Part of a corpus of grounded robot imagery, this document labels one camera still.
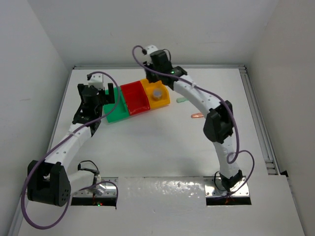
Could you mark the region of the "round tape roll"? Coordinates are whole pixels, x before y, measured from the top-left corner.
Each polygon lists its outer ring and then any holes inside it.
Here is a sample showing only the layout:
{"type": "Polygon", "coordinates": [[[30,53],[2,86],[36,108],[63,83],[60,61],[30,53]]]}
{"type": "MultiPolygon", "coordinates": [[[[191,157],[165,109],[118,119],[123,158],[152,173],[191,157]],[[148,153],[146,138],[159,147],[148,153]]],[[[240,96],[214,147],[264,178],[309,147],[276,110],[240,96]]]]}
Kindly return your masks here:
{"type": "Polygon", "coordinates": [[[163,95],[162,90],[159,89],[159,88],[156,88],[156,89],[153,90],[152,98],[155,101],[159,101],[159,100],[162,99],[162,95],[163,95]]]}

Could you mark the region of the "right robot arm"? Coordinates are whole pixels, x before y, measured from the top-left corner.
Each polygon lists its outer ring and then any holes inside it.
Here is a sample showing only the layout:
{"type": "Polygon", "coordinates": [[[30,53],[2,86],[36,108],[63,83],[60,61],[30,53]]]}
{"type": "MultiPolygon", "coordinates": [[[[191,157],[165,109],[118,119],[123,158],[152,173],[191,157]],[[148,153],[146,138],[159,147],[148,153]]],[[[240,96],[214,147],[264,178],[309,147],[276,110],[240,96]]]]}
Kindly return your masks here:
{"type": "Polygon", "coordinates": [[[233,122],[226,107],[213,95],[197,88],[194,80],[180,66],[173,67],[164,50],[149,46],[142,53],[151,59],[143,63],[150,83],[161,81],[194,105],[204,116],[204,135],[215,147],[219,164],[221,184],[230,191],[243,174],[237,163],[232,163],[235,154],[232,145],[233,122]]]}

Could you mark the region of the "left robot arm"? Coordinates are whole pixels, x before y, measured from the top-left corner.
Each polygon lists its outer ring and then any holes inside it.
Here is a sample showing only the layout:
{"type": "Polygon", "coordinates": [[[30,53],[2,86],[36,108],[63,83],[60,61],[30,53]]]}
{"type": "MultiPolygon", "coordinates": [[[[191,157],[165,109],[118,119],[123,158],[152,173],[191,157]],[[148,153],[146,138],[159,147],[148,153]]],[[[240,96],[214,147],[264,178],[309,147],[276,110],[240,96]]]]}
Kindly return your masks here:
{"type": "Polygon", "coordinates": [[[30,201],[62,207],[71,194],[100,179],[99,170],[78,167],[73,174],[67,169],[82,145],[97,131],[103,106],[115,102],[114,86],[108,84],[78,84],[81,103],[76,111],[68,133],[61,145],[52,151],[43,162],[33,160],[28,165],[27,198],[30,201]]]}

